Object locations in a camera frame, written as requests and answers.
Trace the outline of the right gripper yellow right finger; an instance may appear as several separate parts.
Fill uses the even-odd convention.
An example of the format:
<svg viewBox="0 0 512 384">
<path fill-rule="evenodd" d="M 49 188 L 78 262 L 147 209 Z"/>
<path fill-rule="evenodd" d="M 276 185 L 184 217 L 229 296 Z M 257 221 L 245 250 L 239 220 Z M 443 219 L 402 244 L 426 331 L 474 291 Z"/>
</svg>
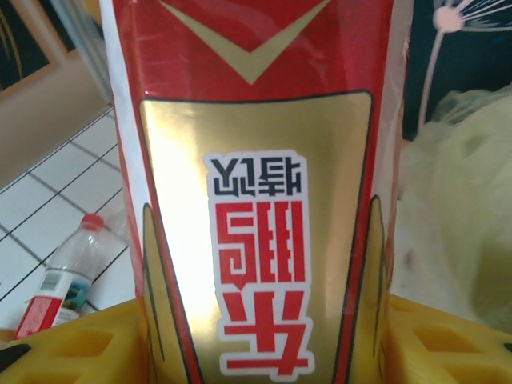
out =
<svg viewBox="0 0 512 384">
<path fill-rule="evenodd" d="M 512 384 L 512 335 L 392 295 L 385 384 Z"/>
</svg>

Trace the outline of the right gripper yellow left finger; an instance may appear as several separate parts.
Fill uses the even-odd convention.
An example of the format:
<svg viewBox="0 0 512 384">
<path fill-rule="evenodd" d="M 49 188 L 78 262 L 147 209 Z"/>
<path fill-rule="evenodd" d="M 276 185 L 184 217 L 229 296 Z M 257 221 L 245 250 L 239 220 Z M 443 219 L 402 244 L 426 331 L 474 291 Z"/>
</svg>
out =
<svg viewBox="0 0 512 384">
<path fill-rule="evenodd" d="M 0 384 L 150 384 L 156 313 L 136 298 L 14 341 Z"/>
</svg>

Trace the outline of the red cola bottle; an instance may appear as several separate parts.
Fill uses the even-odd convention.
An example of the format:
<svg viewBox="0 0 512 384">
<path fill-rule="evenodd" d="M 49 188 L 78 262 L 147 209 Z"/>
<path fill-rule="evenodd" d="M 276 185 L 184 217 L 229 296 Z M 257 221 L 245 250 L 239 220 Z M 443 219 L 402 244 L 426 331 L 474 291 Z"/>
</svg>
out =
<svg viewBox="0 0 512 384">
<path fill-rule="evenodd" d="M 85 214 L 78 228 L 50 257 L 13 339 L 77 319 L 93 281 L 106 266 L 109 247 L 116 242 L 128 244 L 127 225 L 122 218 L 107 225 L 101 215 Z"/>
</svg>

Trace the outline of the amber bottle red-gold label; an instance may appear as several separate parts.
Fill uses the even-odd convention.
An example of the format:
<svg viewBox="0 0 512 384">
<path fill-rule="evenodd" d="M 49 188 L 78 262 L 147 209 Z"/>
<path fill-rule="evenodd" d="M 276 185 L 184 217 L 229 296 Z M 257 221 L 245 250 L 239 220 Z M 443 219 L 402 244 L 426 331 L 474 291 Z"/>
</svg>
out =
<svg viewBox="0 0 512 384">
<path fill-rule="evenodd" d="M 390 384 L 414 0 L 99 0 L 148 384 Z"/>
</svg>

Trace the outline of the translucent yellow-green bin liner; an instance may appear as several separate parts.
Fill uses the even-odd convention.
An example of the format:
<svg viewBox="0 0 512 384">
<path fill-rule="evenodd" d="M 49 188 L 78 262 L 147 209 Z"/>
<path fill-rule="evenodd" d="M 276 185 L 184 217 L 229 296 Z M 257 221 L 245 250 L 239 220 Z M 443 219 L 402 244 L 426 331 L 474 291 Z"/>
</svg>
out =
<svg viewBox="0 0 512 384">
<path fill-rule="evenodd" d="M 512 334 L 512 84 L 453 91 L 405 145 L 396 292 Z"/>
</svg>

